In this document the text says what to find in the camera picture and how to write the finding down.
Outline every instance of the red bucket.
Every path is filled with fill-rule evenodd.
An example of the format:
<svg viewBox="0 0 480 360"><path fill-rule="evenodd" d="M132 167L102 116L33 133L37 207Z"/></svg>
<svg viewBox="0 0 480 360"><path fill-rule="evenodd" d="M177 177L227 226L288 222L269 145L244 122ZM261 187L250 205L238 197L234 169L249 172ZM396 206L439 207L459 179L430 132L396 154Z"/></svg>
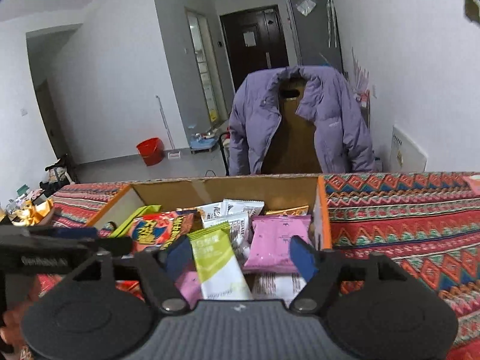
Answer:
<svg viewBox="0 0 480 360"><path fill-rule="evenodd" d="M137 145L138 152L143 158L145 165L151 167L163 159L163 142L160 138L150 138Z"/></svg>

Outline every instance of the snack box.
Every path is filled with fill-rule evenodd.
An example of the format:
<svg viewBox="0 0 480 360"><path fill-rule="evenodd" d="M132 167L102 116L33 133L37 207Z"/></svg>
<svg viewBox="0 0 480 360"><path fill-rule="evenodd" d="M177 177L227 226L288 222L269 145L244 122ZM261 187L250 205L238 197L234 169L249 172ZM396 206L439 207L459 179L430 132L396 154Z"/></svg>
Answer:
<svg viewBox="0 0 480 360"><path fill-rule="evenodd" d="M86 226L119 226L139 207L161 205L162 211L198 207L223 199L259 200L264 212L308 205L310 237L317 249L330 249L325 183L318 175L249 175L216 178L168 179L132 183L121 189Z"/></svg>

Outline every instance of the green and white snack package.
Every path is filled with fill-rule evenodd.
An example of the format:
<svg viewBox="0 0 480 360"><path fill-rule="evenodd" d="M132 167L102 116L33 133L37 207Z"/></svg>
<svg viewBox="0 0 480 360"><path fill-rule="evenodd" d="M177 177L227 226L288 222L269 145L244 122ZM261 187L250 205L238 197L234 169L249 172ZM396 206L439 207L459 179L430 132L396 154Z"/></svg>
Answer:
<svg viewBox="0 0 480 360"><path fill-rule="evenodd" d="M220 216L248 212L248 216L251 218L252 216L260 215L263 206L265 206L265 202L258 202L256 200L224 199L220 209Z"/></svg>
<svg viewBox="0 0 480 360"><path fill-rule="evenodd" d="M203 227L205 226L205 221L208 219L217 218L221 215L222 202L204 204L202 206L195 207L195 209L200 213L202 217Z"/></svg>
<svg viewBox="0 0 480 360"><path fill-rule="evenodd" d="M288 307L305 285L299 274L262 273L255 276L251 293L254 299L282 299Z"/></svg>
<svg viewBox="0 0 480 360"><path fill-rule="evenodd" d="M250 253L251 239L250 223L248 219L248 212L239 212L227 216L220 216L218 218L206 220L203 225L205 227L215 226L227 221L230 224L230 243L232 244L233 252L240 264L247 261Z"/></svg>
<svg viewBox="0 0 480 360"><path fill-rule="evenodd" d="M189 233L187 236L193 250L204 299L252 299L230 244L228 222Z"/></svg>

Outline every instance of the red snack package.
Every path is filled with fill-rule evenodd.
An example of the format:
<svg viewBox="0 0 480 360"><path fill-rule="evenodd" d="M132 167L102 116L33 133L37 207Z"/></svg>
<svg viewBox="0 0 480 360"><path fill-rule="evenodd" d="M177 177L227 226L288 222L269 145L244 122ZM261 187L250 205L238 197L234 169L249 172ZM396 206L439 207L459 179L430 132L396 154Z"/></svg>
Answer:
<svg viewBox="0 0 480 360"><path fill-rule="evenodd" d="M129 236L133 239L133 252L148 246L166 249L180 235L190 232L194 214L188 211L157 212L133 220Z"/></svg>

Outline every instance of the patterned tablecloth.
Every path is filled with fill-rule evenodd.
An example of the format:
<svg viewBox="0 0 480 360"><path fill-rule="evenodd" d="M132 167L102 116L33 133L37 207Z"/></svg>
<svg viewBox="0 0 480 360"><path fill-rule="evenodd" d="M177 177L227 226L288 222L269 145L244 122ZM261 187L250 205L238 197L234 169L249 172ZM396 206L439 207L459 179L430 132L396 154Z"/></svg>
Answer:
<svg viewBox="0 0 480 360"><path fill-rule="evenodd" d="M382 251L457 313L448 360L480 359L480 197L459 173L325 175L334 248ZM81 226L125 183L66 186L56 226ZM348 283L352 291L361 283Z"/></svg>

